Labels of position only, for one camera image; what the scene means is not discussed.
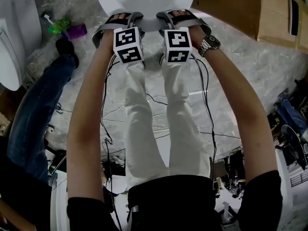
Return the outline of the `black smartphone left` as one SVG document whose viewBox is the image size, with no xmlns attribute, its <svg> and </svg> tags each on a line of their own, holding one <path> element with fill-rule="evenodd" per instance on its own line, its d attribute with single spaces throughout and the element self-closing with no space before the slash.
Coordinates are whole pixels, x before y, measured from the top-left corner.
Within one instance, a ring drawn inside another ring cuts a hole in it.
<svg viewBox="0 0 308 231">
<path fill-rule="evenodd" d="M 299 6 L 295 0 L 289 0 L 289 33 L 292 36 L 297 36 L 298 27 L 299 27 Z"/>
</svg>

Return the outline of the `silver wristwatch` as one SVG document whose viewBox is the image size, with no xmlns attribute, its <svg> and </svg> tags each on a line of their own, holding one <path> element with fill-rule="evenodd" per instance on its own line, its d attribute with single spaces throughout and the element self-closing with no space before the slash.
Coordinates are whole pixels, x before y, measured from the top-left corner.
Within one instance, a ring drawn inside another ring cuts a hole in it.
<svg viewBox="0 0 308 231">
<path fill-rule="evenodd" d="M 216 37 L 208 35 L 203 38 L 198 53 L 200 56 L 203 57 L 204 53 L 207 52 L 208 50 L 217 50 L 220 48 L 220 46 L 221 43 Z"/>
</svg>

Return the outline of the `large cardboard box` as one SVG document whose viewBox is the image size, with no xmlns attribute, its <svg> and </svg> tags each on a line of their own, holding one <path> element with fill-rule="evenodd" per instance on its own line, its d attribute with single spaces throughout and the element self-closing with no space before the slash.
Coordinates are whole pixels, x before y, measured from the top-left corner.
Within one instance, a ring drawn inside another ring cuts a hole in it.
<svg viewBox="0 0 308 231">
<path fill-rule="evenodd" d="M 308 53 L 308 6 L 299 6 L 298 35 L 289 33 L 289 0 L 194 0 L 192 7 L 250 38 Z"/>
</svg>

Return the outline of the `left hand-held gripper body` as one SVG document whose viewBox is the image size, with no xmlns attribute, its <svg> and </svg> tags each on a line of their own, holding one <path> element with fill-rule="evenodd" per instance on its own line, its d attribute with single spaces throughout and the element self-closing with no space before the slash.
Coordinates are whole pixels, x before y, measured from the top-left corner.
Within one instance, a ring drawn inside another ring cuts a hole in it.
<svg viewBox="0 0 308 231">
<path fill-rule="evenodd" d="M 129 18 L 126 20 L 111 20 L 114 15 L 98 27 L 92 36 L 92 42 L 99 47 L 106 30 L 114 33 L 113 51 L 121 63 L 129 64 L 144 61 L 143 45 L 141 39 L 144 33 L 140 33 L 137 27 L 129 27 Z"/>
</svg>

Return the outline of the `person's black shirt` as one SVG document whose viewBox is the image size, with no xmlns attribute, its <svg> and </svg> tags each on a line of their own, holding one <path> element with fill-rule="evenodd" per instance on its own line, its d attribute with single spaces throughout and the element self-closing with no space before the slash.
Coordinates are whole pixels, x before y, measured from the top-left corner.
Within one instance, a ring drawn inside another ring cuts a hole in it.
<svg viewBox="0 0 308 231">
<path fill-rule="evenodd" d="M 222 231 L 209 178 L 175 175 L 154 179 L 128 192 L 131 231 Z M 237 220 L 241 231 L 276 231 L 282 212 L 281 177 L 274 170 L 244 188 Z M 70 231 L 119 231 L 106 205 L 69 198 Z"/>
</svg>

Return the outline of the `person's white trousers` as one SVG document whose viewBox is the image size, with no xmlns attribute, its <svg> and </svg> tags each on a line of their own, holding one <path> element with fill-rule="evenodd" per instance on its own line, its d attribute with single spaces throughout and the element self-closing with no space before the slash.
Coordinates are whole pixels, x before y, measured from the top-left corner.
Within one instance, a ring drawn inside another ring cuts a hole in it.
<svg viewBox="0 0 308 231">
<path fill-rule="evenodd" d="M 125 64 L 127 87 L 125 110 L 126 179 L 128 188 L 174 175 L 210 177 L 210 156 L 191 114 L 185 77 L 190 63 L 162 63 L 167 120 L 170 133 L 169 166 L 157 147 L 152 129 L 153 115 L 146 99 L 143 63 Z"/>
</svg>

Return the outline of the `person's right hand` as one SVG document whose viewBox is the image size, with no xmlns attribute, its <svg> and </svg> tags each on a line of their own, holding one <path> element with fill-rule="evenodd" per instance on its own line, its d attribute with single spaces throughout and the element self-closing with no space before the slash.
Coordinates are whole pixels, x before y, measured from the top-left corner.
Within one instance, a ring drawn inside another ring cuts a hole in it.
<svg viewBox="0 0 308 231">
<path fill-rule="evenodd" d="M 191 15 L 190 12 L 184 10 L 173 10 L 169 15 L 170 18 L 184 16 L 184 15 Z M 189 27 L 189 33 L 191 37 L 191 42 L 194 48 L 200 50 L 201 43 L 203 38 L 206 36 L 205 32 L 199 25 L 194 25 Z"/>
</svg>

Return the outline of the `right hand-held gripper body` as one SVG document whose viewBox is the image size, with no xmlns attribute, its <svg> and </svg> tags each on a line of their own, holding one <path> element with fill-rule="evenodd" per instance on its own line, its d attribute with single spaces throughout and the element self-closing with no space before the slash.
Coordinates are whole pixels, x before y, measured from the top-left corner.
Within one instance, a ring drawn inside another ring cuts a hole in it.
<svg viewBox="0 0 308 231">
<path fill-rule="evenodd" d="M 172 21 L 174 29 L 159 31 L 160 35 L 164 38 L 165 59 L 168 63 L 185 63 L 188 61 L 193 50 L 189 27 L 199 25 L 207 35 L 211 34 L 211 28 L 203 19 L 196 17 L 193 13 L 191 15 L 173 17 Z"/>
</svg>

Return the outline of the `small cardboard box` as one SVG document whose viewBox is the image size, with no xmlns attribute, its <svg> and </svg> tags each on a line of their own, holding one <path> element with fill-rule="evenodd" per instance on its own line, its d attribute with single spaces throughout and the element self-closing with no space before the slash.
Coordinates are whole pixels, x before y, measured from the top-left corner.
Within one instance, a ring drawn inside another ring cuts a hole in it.
<svg viewBox="0 0 308 231">
<path fill-rule="evenodd" d="M 0 91 L 0 136 L 5 133 L 7 127 L 12 123 L 25 94 L 24 87 L 20 87 L 17 91 L 11 91 L 7 88 Z"/>
</svg>

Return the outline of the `person's right forearm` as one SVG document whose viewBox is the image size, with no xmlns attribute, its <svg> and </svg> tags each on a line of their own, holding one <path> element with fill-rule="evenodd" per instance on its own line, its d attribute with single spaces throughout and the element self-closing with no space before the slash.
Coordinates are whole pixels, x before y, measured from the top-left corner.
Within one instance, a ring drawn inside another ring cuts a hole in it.
<svg viewBox="0 0 308 231">
<path fill-rule="evenodd" d="M 222 50 L 207 50 L 204 57 L 216 74 L 235 115 L 243 145 L 246 181 L 277 170 L 270 125 L 256 92 Z"/>
</svg>

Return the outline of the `person's left forearm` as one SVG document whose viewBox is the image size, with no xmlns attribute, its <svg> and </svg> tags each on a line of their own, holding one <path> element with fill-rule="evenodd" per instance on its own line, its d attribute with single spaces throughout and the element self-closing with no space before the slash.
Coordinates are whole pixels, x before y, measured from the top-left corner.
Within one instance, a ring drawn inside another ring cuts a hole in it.
<svg viewBox="0 0 308 231">
<path fill-rule="evenodd" d="M 103 201 L 100 120 L 106 73 L 113 56 L 114 32 L 106 30 L 85 74 L 67 138 L 68 196 Z"/>
</svg>

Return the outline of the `person's left hand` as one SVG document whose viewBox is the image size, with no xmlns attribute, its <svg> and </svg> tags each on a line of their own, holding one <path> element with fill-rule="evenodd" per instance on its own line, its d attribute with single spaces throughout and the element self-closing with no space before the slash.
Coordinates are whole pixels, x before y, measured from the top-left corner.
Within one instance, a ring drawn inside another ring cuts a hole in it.
<svg viewBox="0 0 308 231">
<path fill-rule="evenodd" d="M 126 20 L 130 17 L 130 15 L 131 13 L 115 14 L 111 20 Z"/>
</svg>

